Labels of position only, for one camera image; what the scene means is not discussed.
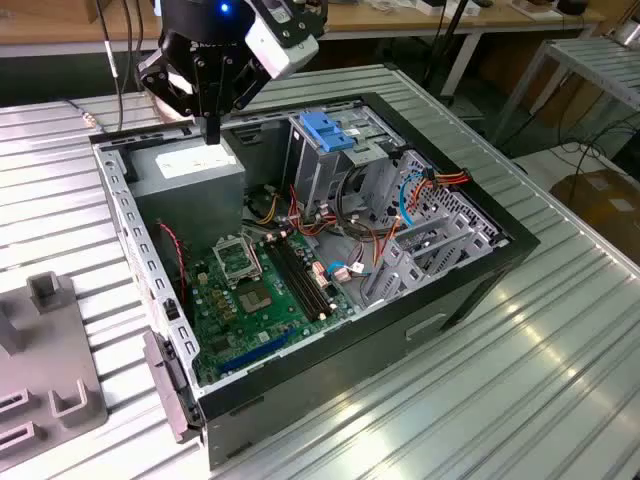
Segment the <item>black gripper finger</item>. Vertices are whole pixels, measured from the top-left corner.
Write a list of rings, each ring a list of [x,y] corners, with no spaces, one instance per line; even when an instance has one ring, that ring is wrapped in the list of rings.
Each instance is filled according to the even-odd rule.
[[[201,75],[204,59],[196,42],[177,33],[161,36],[159,48],[138,64],[142,85],[182,116],[193,116],[207,145],[215,144],[215,112],[209,99],[209,86]],[[170,81],[173,69],[191,88],[188,92]]]
[[[242,110],[270,81],[271,76],[252,54],[244,56],[224,55],[221,62],[220,80],[215,90],[215,119],[213,120],[213,143],[220,142],[222,119],[233,110]]]

